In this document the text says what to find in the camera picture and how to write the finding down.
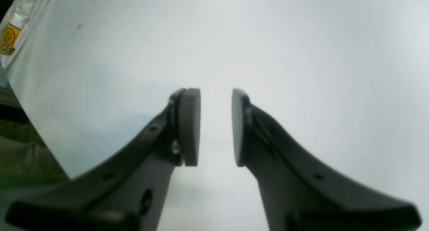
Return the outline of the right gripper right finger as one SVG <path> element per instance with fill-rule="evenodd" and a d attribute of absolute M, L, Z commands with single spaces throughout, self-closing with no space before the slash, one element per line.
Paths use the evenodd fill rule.
<path fill-rule="evenodd" d="M 232 126 L 236 164 L 256 178 L 270 231 L 416 231 L 422 225 L 413 203 L 332 169 L 237 88 Z"/>

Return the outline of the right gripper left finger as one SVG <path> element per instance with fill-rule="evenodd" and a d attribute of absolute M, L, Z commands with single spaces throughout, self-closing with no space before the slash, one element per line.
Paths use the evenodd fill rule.
<path fill-rule="evenodd" d="M 155 231 L 174 169 L 198 165 L 200 121 L 200 90 L 177 90 L 114 156 L 71 182 L 11 202 L 7 229 Z"/>

